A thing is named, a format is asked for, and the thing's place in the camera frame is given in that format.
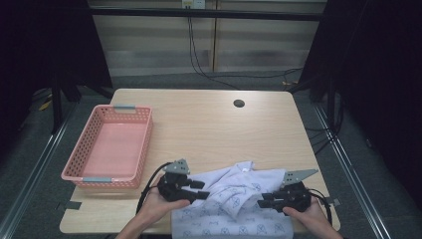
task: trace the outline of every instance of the white cloth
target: white cloth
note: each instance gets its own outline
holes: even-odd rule
[[[172,238],[293,238],[290,217],[274,209],[262,209],[257,203],[262,199],[261,193],[280,188],[286,171],[253,170],[253,165],[252,161],[245,161],[189,176],[205,182],[200,190],[209,191],[210,195],[172,211]]]

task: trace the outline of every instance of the pink plastic basket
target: pink plastic basket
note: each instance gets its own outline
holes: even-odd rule
[[[79,187],[137,188],[151,129],[151,108],[96,106],[62,178]]]

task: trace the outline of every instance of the light wood tabletop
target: light wood tabletop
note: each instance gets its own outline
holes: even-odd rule
[[[244,103],[236,107],[235,101]],[[310,141],[291,94],[212,90],[117,90],[111,105],[152,108],[153,128],[137,189],[75,188],[60,229],[64,233],[116,233],[134,216],[140,192],[161,164],[185,158],[191,173],[252,160],[255,169],[318,169]],[[329,196],[320,170],[304,180]],[[333,227],[338,230],[332,207]],[[295,232],[306,229],[294,221]],[[144,233],[171,234],[170,214]]]

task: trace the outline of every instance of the patterned fabric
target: patterned fabric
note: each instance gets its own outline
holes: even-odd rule
[[[284,169],[253,170],[246,161],[232,167],[191,175],[205,182],[206,200],[174,210],[172,237],[177,238],[293,238],[290,217],[273,209],[262,209],[261,193],[278,190]]]

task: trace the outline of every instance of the wall outlet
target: wall outlet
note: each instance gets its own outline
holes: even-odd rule
[[[183,9],[187,9],[187,8],[194,8],[193,7],[193,1],[194,0],[182,0],[182,8]]]
[[[194,9],[205,9],[205,0],[193,0]]]

